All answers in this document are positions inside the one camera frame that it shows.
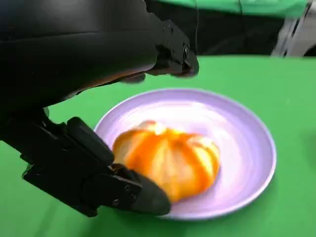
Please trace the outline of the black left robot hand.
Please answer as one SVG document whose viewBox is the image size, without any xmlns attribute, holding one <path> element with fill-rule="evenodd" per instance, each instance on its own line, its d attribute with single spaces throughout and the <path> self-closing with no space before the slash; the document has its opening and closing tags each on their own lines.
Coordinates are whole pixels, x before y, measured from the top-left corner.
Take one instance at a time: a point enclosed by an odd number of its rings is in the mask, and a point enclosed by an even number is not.
<svg viewBox="0 0 316 237">
<path fill-rule="evenodd" d="M 78 212 L 98 208 L 161 216 L 167 195 L 123 165 L 80 118 L 56 124 L 48 107 L 146 74 L 193 77 L 186 35 L 143 0 L 3 0 L 0 139 L 28 163 L 23 179 Z"/>
</svg>

